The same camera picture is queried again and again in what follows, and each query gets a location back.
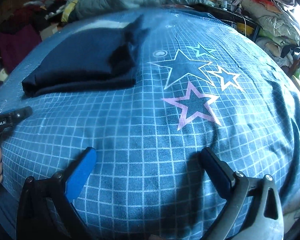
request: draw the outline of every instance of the blue bed sheet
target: blue bed sheet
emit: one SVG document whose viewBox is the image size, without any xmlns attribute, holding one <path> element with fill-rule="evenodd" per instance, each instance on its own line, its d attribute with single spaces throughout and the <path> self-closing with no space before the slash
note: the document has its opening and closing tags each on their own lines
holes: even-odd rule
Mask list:
<svg viewBox="0 0 300 240">
<path fill-rule="evenodd" d="M 141 14 L 150 33 L 133 88 L 24 97 L 21 81 L 66 37 Z M 0 112 L 24 106 L 32 116 L 3 134 L 4 187 L 18 199 L 26 177 L 50 177 L 94 147 L 96 165 L 74 206 L 97 237 L 199 239 L 225 203 L 199 165 L 203 147 L 247 176 L 272 174 L 282 204 L 300 188 L 298 90 L 263 50 L 209 14 L 147 8 L 71 24 L 0 87 Z"/>
</svg>

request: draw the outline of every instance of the grid pattern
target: grid pattern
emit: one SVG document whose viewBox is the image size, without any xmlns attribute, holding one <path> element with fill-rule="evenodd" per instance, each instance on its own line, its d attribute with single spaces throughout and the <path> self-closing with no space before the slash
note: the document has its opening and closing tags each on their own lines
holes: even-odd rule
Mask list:
<svg viewBox="0 0 300 240">
<path fill-rule="evenodd" d="M 4 186 L 18 198 L 27 176 L 50 177 L 92 146 L 98 160 L 74 206 L 95 236 L 199 239 L 225 204 L 198 163 L 198 152 L 211 147 L 233 170 L 272 174 L 285 203 L 300 187 L 300 95 L 292 82 L 258 46 L 208 14 L 143 9 L 102 18 L 132 22 L 140 14 L 151 30 L 131 89 L 23 97 L 21 81 L 49 51 L 96 19 L 45 40 L 11 74 L 0 88 L 0 111 L 31 106 L 33 115 L 3 135 Z M 189 47 L 198 43 L 213 57 L 197 57 Z M 183 60 L 171 65 L 178 50 Z M 177 80 L 182 67 L 197 71 L 198 60 L 205 65 L 199 78 Z M 220 77 L 205 72 L 218 66 L 240 74 L 242 90 L 224 88 Z M 214 86 L 200 79 L 207 77 Z M 164 90 L 168 78 L 177 82 Z M 178 130 L 181 108 L 162 99 L 184 97 L 189 82 L 219 97 L 210 106 L 221 125 L 197 117 Z"/>
</svg>

